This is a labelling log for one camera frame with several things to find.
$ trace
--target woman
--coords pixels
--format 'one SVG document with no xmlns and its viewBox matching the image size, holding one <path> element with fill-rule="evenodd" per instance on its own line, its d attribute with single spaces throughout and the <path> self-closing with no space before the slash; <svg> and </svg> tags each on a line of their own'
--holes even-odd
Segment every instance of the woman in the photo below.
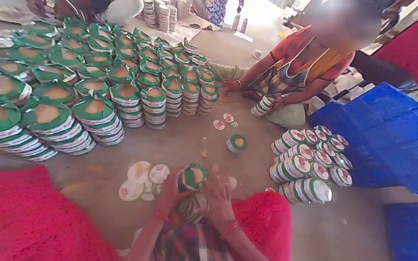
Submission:
<svg viewBox="0 0 418 261">
<path fill-rule="evenodd" d="M 273 95 L 276 110 L 302 103 L 335 80 L 355 50 L 373 43 L 380 26 L 380 16 L 369 3 L 328 0 L 317 8 L 311 26 L 283 39 L 239 80 L 226 80 L 223 87 L 243 90 L 256 100 Z"/>
<path fill-rule="evenodd" d="M 42 18 L 46 14 L 46 0 L 26 0 L 28 8 Z M 74 17 L 87 22 L 108 20 L 122 26 L 138 15 L 144 7 L 143 0 L 54 0 L 54 14 L 59 20 Z"/>
<path fill-rule="evenodd" d="M 291 212 L 280 194 L 258 193 L 232 203 L 227 184 L 216 176 L 201 186 L 211 208 L 200 214 L 209 224 L 181 224 L 172 210 L 191 193 L 178 192 L 181 171 L 165 180 L 156 209 L 125 260 L 289 260 Z"/>
</svg>

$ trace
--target concrete floor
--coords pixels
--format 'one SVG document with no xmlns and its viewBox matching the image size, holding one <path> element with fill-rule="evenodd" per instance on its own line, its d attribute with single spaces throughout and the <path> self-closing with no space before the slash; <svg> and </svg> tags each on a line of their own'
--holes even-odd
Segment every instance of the concrete floor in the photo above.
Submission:
<svg viewBox="0 0 418 261">
<path fill-rule="evenodd" d="M 252 57 L 254 50 L 267 54 L 281 40 L 276 35 L 281 30 L 279 21 L 267 15 L 262 21 L 248 25 L 247 34 L 254 38 L 254 44 L 233 36 L 229 30 L 202 31 L 191 43 L 199 48 L 200 54 L 215 62 L 249 67 L 257 62 Z M 12 27 L 0 23 L 0 29 Z M 238 180 L 234 197 L 240 199 L 264 191 L 267 186 L 275 186 L 268 175 L 275 156 L 270 144 L 284 129 L 252 116 L 249 109 L 254 105 L 253 101 L 239 96 L 235 100 L 236 103 L 217 106 L 208 116 L 168 118 L 163 130 L 125 128 L 125 140 L 117 146 L 98 145 L 86 155 L 57 155 L 42 164 L 49 169 L 53 183 L 83 207 L 107 240 L 117 248 L 127 248 L 153 205 L 141 200 L 127 203 L 117 196 L 133 162 L 164 163 L 171 169 L 189 163 L 200 163 L 209 168 L 217 162 L 223 176 Z M 239 127 L 227 126 L 223 131 L 212 127 L 212 122 L 222 119 L 224 113 L 232 114 L 239 121 Z M 225 141 L 234 133 L 247 138 L 246 151 L 234 154 L 227 150 Z M 207 158 L 198 153 L 202 137 L 207 137 Z M 0 154 L 0 169 L 30 165 L 33 164 Z M 404 188 L 334 188 L 333 193 L 333 201 L 327 205 L 292 206 L 292 260 L 389 260 L 382 206 L 391 202 L 418 201 L 418 197 Z"/>
</svg>

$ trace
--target red thread bracelet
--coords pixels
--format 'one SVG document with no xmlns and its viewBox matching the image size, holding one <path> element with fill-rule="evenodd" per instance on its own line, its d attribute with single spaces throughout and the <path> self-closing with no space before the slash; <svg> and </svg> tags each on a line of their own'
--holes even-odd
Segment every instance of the red thread bracelet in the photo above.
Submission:
<svg viewBox="0 0 418 261">
<path fill-rule="evenodd" d="M 227 230 L 225 230 L 225 232 L 220 236 L 220 240 L 224 240 L 236 227 L 238 227 L 238 220 L 231 222 Z"/>
<path fill-rule="evenodd" d="M 159 219 L 162 219 L 165 222 L 170 222 L 169 217 L 167 217 L 167 215 L 164 214 L 164 212 L 161 211 L 161 210 L 156 210 L 154 212 L 154 216 L 157 217 L 157 218 L 159 218 Z"/>
</svg>

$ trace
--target checkered apron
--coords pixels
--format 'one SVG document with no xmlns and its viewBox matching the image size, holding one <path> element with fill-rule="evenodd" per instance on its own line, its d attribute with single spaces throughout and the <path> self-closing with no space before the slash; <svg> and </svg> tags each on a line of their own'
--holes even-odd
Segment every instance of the checkered apron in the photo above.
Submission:
<svg viewBox="0 0 418 261">
<path fill-rule="evenodd" d="M 326 50 L 305 71 L 293 76 L 288 75 L 288 69 L 290 68 L 291 63 L 302 53 L 302 51 L 304 51 L 313 39 L 314 37 L 295 57 L 293 57 L 293 59 L 282 65 L 282 67 L 277 68 L 276 65 L 270 67 L 258 80 L 251 84 L 248 89 L 259 93 L 261 96 L 275 93 L 287 94 L 291 92 L 302 92 L 306 87 L 306 79 L 312 66 L 314 66 L 315 63 L 330 50 Z"/>
</svg>

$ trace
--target white bottle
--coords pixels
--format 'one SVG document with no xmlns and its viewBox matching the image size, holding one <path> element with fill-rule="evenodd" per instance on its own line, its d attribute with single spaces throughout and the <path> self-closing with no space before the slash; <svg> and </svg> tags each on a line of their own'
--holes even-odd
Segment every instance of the white bottle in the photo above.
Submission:
<svg viewBox="0 0 418 261">
<path fill-rule="evenodd" d="M 233 20 L 232 30 L 234 32 L 238 31 L 238 24 L 240 23 L 241 15 L 235 15 L 235 19 Z"/>
</svg>

